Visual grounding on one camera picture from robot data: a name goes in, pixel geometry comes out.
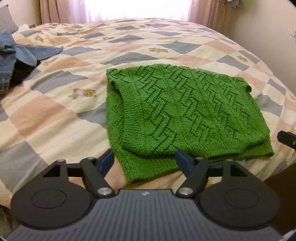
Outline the green knitted vest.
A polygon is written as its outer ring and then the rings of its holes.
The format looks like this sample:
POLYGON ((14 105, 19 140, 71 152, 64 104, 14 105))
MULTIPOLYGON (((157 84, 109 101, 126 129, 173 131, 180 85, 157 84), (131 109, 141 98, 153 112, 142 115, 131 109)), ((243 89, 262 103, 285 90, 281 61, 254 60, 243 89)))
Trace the green knitted vest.
POLYGON ((177 170, 177 150, 212 162, 274 154, 241 77, 170 64, 109 68, 106 77, 108 139, 128 183, 177 170))

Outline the white wall socket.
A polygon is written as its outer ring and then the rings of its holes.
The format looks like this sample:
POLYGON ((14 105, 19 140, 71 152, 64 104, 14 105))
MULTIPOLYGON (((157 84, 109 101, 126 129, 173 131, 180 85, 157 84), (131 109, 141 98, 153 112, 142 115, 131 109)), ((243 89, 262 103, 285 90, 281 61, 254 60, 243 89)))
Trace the white wall socket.
POLYGON ((291 30, 290 31, 290 35, 293 36, 293 37, 295 37, 296 36, 296 31, 295 30, 291 30))

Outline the pink curtain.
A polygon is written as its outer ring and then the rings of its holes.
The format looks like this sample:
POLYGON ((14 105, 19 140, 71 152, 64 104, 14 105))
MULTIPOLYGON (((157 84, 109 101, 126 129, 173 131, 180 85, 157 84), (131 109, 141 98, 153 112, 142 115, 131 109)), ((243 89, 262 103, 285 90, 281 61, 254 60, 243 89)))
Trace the pink curtain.
POLYGON ((40 9, 43 24, 161 18, 216 28, 223 23, 227 1, 40 1, 40 9))

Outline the grey pillow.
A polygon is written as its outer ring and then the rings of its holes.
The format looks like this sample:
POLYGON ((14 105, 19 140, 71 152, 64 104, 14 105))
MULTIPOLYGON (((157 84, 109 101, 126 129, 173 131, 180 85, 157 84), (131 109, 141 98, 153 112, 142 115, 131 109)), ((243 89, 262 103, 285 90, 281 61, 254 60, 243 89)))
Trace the grey pillow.
POLYGON ((18 29, 18 26, 11 16, 9 6, 2 6, 0 8, 0 33, 10 32, 11 34, 13 34, 18 29))

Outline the blue denim clothes pile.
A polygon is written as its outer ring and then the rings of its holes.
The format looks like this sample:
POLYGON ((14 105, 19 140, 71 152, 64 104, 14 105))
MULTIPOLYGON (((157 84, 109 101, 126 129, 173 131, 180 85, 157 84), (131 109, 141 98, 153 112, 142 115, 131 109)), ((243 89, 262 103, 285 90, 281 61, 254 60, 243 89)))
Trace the blue denim clothes pile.
POLYGON ((62 51, 62 47, 17 44, 11 33, 1 33, 1 95, 21 84, 42 60, 62 51))

